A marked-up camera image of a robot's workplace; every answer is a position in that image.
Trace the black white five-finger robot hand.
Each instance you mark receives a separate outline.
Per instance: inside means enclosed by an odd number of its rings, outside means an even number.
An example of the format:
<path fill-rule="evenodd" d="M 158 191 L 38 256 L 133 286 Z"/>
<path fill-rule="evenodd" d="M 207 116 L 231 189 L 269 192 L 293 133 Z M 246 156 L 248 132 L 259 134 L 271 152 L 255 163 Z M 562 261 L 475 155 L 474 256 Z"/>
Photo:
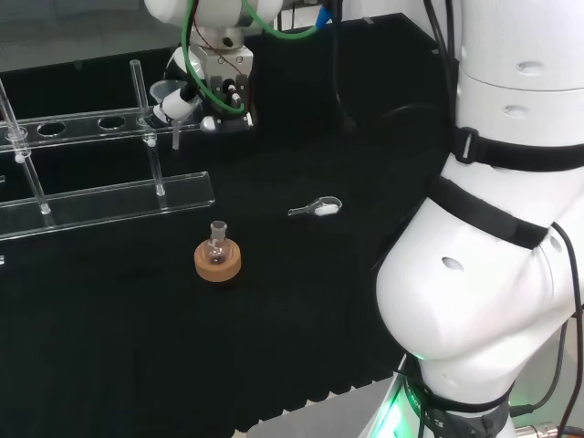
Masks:
<path fill-rule="evenodd" d="M 248 130 L 253 126 L 249 79 L 254 55 L 245 46 L 214 51 L 189 48 L 191 65 L 177 47 L 162 80 L 151 86 L 156 104 L 144 117 L 155 129 L 193 121 L 204 131 Z"/>

